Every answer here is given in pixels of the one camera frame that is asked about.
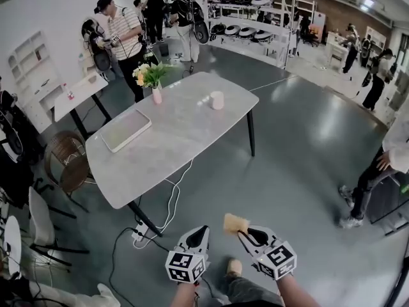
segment striped shirt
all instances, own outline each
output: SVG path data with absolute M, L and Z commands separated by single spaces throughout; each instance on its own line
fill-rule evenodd
M 135 11 L 130 8 L 124 10 L 123 8 L 117 8 L 115 18 L 108 18 L 108 29 L 111 36 L 116 33 L 120 37 L 140 25 L 141 23 Z M 138 40 L 138 36 L 135 36 L 124 42 L 118 42 L 118 45 L 112 48 L 112 51 L 118 60 L 124 60 L 135 56 L 141 49 L 142 45 Z

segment pink vase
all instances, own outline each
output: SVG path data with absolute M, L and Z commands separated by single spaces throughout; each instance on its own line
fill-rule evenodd
M 153 101 L 156 105 L 160 105 L 162 103 L 162 95 L 160 94 L 160 90 L 158 88 L 152 89 Z

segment sponge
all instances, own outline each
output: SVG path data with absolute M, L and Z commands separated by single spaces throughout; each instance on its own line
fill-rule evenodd
M 227 234 L 237 235 L 238 231 L 242 231 L 245 234 L 248 234 L 247 230 L 249 229 L 250 221 L 232 215 L 224 215 L 224 226 L 223 229 Z

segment white cup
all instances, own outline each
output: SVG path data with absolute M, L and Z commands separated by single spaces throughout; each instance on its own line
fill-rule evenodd
M 214 110 L 220 110 L 224 107 L 224 94 L 221 91 L 213 91 L 210 94 L 210 103 Z

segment ceiling light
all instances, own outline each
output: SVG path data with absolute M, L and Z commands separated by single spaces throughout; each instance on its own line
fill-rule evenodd
M 367 7 L 372 7 L 373 4 L 374 4 L 374 2 L 372 0 L 365 0 L 364 1 L 364 5 L 366 5 Z

